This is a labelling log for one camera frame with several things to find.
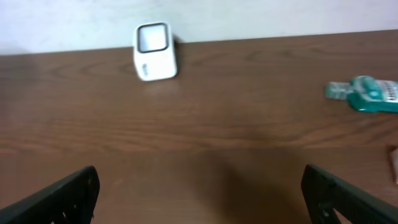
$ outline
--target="teal bottle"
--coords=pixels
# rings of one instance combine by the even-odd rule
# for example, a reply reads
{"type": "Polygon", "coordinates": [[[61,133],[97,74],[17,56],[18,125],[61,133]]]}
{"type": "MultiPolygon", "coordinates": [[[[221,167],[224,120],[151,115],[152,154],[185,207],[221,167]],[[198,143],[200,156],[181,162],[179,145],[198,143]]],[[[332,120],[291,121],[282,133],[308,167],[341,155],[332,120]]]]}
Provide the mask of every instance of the teal bottle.
{"type": "Polygon", "coordinates": [[[326,97],[346,100],[356,110],[398,113],[398,82],[358,76],[349,83],[330,82],[326,97]]]}

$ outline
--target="small white box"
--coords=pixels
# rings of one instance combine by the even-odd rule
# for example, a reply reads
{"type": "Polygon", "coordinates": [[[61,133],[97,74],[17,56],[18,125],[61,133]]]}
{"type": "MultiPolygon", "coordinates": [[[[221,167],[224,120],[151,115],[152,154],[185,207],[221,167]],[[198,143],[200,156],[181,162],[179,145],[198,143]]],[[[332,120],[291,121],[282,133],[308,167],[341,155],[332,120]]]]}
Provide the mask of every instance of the small white box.
{"type": "Polygon", "coordinates": [[[141,80],[153,81],[176,76],[174,40],[166,22],[137,27],[133,47],[134,65],[141,80]]]}

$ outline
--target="bottle label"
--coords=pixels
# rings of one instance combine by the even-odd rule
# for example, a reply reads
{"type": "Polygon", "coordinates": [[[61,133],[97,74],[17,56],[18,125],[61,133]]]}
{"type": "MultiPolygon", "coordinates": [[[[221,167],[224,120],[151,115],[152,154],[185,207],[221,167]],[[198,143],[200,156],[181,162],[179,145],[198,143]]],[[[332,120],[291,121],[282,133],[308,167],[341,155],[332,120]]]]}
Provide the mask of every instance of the bottle label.
{"type": "Polygon", "coordinates": [[[388,80],[377,80],[383,99],[388,103],[398,103],[398,83],[388,80]]]}

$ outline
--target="black plastic object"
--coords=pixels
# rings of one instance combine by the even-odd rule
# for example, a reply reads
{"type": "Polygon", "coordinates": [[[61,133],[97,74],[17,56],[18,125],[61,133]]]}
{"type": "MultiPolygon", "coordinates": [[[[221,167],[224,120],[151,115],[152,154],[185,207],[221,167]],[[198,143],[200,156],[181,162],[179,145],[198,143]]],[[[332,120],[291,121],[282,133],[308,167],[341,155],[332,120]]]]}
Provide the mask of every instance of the black plastic object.
{"type": "Polygon", "coordinates": [[[100,180],[97,171],[93,166],[87,166],[0,210],[0,224],[89,224],[99,191],[100,180]]]}
{"type": "Polygon", "coordinates": [[[398,223],[398,208],[317,166],[306,166],[301,189],[314,224],[340,223],[334,209],[353,224],[398,223]]]}

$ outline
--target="brown object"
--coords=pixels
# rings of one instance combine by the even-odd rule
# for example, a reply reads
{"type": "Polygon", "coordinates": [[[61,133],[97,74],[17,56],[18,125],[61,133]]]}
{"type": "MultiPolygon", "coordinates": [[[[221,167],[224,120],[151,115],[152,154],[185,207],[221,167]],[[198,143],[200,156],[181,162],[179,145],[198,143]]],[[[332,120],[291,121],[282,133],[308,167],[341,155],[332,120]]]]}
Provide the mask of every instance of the brown object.
{"type": "Polygon", "coordinates": [[[308,223],[313,163],[398,206],[396,114],[327,100],[330,81],[396,80],[398,30],[182,44],[142,82],[131,48],[0,58],[0,207],[91,164],[94,223],[308,223]]]}
{"type": "Polygon", "coordinates": [[[398,184],[398,148],[391,151],[390,158],[392,170],[394,172],[394,181],[398,184]]]}

